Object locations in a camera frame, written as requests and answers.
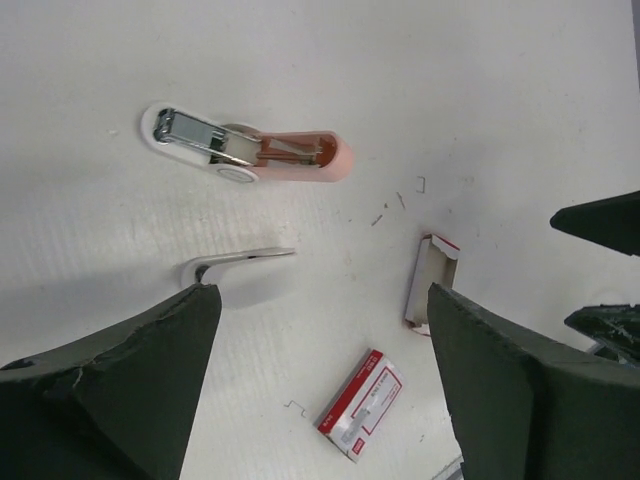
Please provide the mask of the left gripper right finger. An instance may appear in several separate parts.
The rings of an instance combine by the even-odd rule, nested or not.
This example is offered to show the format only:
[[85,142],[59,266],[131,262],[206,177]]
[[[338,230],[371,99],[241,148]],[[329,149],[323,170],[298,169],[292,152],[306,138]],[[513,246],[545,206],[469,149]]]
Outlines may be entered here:
[[432,284],[430,336],[466,479],[636,479],[639,371]]

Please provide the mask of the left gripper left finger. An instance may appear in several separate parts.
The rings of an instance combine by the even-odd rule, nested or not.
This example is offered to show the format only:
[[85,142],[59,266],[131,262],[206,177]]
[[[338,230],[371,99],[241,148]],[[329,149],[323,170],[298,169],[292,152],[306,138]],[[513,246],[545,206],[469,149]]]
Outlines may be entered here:
[[215,285],[1,369],[4,479],[177,479],[221,317]]

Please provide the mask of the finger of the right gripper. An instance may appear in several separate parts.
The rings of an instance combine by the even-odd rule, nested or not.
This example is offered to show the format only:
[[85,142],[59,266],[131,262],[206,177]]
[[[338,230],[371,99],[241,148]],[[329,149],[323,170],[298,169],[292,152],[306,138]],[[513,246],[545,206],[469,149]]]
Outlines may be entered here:
[[592,339],[595,354],[607,351],[619,362],[639,367],[639,305],[587,306],[569,315],[564,324]]
[[574,205],[550,219],[552,228],[629,255],[639,255],[639,192]]

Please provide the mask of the red white staple box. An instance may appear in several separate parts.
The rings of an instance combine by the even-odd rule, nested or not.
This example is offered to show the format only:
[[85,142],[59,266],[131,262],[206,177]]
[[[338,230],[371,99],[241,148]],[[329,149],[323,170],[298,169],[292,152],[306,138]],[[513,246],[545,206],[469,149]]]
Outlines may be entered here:
[[394,363],[370,348],[316,420],[316,430],[358,463],[404,387]]

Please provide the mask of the staple box tray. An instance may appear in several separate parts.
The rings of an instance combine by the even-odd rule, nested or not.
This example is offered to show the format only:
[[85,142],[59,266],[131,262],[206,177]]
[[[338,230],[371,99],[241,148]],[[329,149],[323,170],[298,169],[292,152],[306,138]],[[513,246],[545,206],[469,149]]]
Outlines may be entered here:
[[429,289],[433,283],[453,286],[459,255],[460,249],[441,236],[429,233],[422,237],[404,312],[405,324],[415,333],[430,336]]

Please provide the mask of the pink stapler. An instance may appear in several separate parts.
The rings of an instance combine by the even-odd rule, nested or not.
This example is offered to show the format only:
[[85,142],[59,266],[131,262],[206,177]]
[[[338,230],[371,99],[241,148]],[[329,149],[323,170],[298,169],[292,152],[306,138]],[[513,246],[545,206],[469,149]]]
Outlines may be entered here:
[[344,179],[354,164],[351,148],[333,131],[263,132],[216,122],[167,102],[142,113],[140,133],[156,153],[240,184],[333,183]]

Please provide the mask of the white stapler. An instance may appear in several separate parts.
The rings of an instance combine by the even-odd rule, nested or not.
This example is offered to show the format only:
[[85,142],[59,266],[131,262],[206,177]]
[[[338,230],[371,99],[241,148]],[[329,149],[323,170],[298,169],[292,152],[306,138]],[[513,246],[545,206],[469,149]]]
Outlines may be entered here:
[[291,293],[294,248],[271,247],[196,257],[180,269],[180,286],[217,286],[223,306],[242,309]]

